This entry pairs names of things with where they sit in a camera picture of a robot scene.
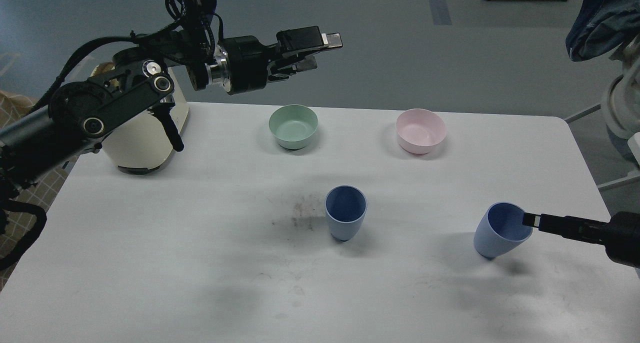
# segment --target green bowl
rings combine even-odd
[[[304,105],[285,105],[271,115],[269,129],[284,149],[303,149],[313,140],[318,116]]]

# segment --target blue cup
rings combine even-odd
[[[326,195],[324,210],[331,235],[339,241],[349,241],[362,226],[367,198],[354,186],[336,186]]]
[[[497,202],[487,209],[473,237],[473,247],[493,259],[526,241],[533,228],[522,224],[524,210],[510,202]]]

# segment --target plastic cup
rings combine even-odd
[[[285,105],[271,115],[269,129],[284,149],[303,149],[313,140],[318,129],[318,116],[304,105]]]
[[[483,257],[493,259],[526,241],[533,228],[522,224],[524,210],[510,202],[497,202],[480,220],[473,247]]]
[[[362,226],[367,198],[354,186],[336,186],[326,195],[324,209],[331,235],[339,241],[349,241]]]
[[[427,154],[447,135],[447,127],[438,114],[421,108],[404,111],[395,121],[398,144],[412,154]]]

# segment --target pink bowl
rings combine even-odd
[[[427,154],[447,135],[444,121],[436,113],[420,108],[404,111],[395,121],[398,143],[407,152]]]

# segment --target bowl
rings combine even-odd
[[[405,110],[395,121],[398,143],[412,154],[427,154],[447,135],[447,127],[438,114],[421,108]]]
[[[282,148],[303,149],[313,140],[318,129],[318,116],[304,105],[285,105],[271,115],[269,129]]]

